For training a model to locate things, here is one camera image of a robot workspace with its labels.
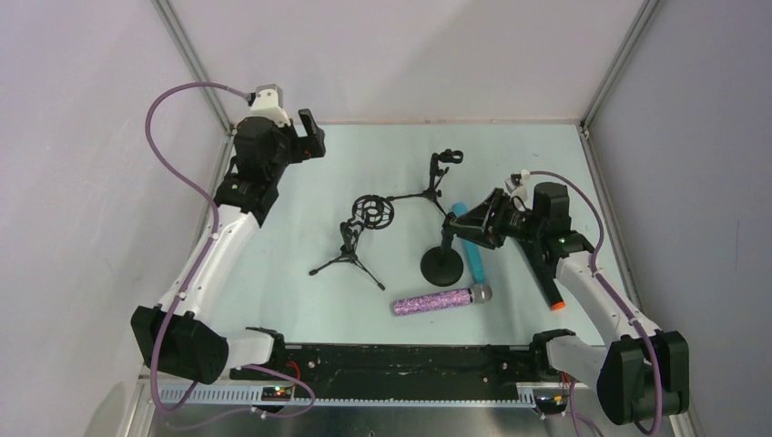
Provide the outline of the tripod stand with clip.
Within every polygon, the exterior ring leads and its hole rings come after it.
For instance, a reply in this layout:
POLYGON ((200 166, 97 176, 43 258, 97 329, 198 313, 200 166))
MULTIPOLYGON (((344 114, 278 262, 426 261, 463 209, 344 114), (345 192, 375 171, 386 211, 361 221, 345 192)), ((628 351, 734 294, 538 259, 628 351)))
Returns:
POLYGON ((406 198, 424 198, 430 201, 444 216, 446 211, 440 204, 439 199, 442 197, 442 191, 440 190, 440 184, 443 177, 449 172, 450 168, 442 168, 441 163, 445 164, 461 164, 463 162, 464 154, 461 150, 451 150, 449 148, 442 152, 432 153, 430 159, 430 171, 429 171, 429 185, 420 193, 388 196, 386 199, 390 202, 406 198))

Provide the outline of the tripod stand with shock mount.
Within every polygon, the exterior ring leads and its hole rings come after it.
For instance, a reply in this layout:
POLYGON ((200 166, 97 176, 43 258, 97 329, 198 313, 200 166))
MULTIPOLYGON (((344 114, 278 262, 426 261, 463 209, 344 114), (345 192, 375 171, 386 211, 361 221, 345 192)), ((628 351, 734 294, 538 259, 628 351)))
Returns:
POLYGON ((380 290, 386 290, 386 287, 360 261, 356 251, 361 234, 365 230, 389 227, 394 220, 394 215, 394 206, 385 197, 370 194, 356 198, 351 207, 350 217, 340 223, 342 238, 340 255, 310 270, 309 275, 314 276, 334 263, 350 263, 367 273, 380 290))

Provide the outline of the black microphone orange end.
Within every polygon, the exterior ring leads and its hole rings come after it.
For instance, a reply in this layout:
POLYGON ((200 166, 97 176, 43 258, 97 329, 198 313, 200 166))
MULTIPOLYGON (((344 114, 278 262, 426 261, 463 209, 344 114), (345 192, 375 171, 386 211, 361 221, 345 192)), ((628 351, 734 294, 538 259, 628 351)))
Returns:
POLYGON ((554 282, 554 265, 551 263, 549 252, 538 241, 520 242, 519 245, 550 310, 563 309, 564 298, 554 282))

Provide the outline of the blue toy microphone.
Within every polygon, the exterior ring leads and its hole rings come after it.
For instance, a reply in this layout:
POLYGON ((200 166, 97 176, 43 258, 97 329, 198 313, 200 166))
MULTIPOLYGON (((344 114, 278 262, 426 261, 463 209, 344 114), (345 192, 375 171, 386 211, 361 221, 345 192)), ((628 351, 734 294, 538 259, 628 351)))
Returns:
MULTIPOLYGON (((452 212, 460 217, 468 211, 467 206, 463 202, 457 202, 452 205, 452 212)), ((472 278, 475 283, 485 283, 486 275, 483 265, 483 260, 480 255, 478 246, 470 241, 464 240, 462 242, 464 253, 467 260, 468 268, 471 272, 472 278)))

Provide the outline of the purple glitter microphone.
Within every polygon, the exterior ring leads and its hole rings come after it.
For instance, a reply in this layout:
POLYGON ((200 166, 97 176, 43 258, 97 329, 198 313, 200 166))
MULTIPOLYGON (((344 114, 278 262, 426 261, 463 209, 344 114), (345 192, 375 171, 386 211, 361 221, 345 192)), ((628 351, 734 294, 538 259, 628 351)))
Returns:
POLYGON ((444 290, 431 294, 395 300, 391 311, 397 317, 447 310, 490 301, 493 292, 486 284, 474 284, 468 288, 444 290))

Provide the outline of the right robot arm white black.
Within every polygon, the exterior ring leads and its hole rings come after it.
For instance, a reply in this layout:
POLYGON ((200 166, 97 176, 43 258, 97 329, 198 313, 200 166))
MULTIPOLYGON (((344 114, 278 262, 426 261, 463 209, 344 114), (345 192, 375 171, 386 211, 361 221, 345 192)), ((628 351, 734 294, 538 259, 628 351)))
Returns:
POLYGON ((614 424, 650 421, 656 427, 690 407, 687 341, 649 320, 604 276, 597 261, 600 247, 572 227, 571 186, 537 184, 529 208, 518 196, 494 189, 461 216, 446 216, 439 253, 451 253, 453 238, 485 249, 498 249, 507 239, 520 244, 541 286, 566 288, 603 340, 591 346, 570 330, 537 333, 531 343, 537 368, 565 372, 593 388, 614 424))

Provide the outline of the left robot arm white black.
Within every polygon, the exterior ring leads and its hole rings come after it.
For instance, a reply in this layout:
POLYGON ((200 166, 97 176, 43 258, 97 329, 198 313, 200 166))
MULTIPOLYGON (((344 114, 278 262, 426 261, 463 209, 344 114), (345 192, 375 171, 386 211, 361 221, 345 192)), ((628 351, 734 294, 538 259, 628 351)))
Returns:
POLYGON ((211 384, 225 370, 270 360, 281 338, 276 331, 247 327, 217 333, 212 324, 227 279, 278 199, 287 167, 326 154, 325 132, 312 112, 303 108, 299 118, 303 136, 291 119, 275 121, 264 112, 237 124, 234 152, 204 235, 159 303, 139 306, 131 317, 148 367, 211 384))

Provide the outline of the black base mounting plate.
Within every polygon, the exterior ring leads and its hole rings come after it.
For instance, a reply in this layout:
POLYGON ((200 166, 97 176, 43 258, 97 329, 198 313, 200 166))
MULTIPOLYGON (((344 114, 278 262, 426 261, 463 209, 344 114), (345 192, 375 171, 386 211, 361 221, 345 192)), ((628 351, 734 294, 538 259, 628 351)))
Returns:
POLYGON ((565 382, 519 346, 291 343, 266 368, 297 376, 320 400, 515 401, 525 383, 565 382))

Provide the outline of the black round base mic stand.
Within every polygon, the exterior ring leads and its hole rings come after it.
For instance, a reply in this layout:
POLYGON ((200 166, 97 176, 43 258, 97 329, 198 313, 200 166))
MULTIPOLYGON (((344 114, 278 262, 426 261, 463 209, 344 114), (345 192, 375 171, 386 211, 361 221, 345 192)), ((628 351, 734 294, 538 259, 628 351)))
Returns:
POLYGON ((437 287, 449 287, 456 284, 464 271, 462 256, 452 247, 453 242, 460 238, 444 233, 444 225, 450 222, 452 217, 452 212, 446 214, 442 223, 440 245, 428 249, 422 255, 420 263, 422 276, 437 287))

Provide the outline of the aluminium frame rail front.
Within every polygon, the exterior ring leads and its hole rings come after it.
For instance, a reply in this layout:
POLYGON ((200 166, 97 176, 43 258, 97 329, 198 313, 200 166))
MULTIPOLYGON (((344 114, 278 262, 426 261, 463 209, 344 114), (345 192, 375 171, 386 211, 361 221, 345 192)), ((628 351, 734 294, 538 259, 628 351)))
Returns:
POLYGON ((233 381, 253 387, 216 387, 221 372, 213 363, 179 377, 197 385, 160 388, 165 404, 179 401, 272 404, 310 398, 326 403, 532 402, 526 382, 555 382, 558 370, 543 344, 528 350, 510 346, 282 345, 257 370, 227 370, 233 381))

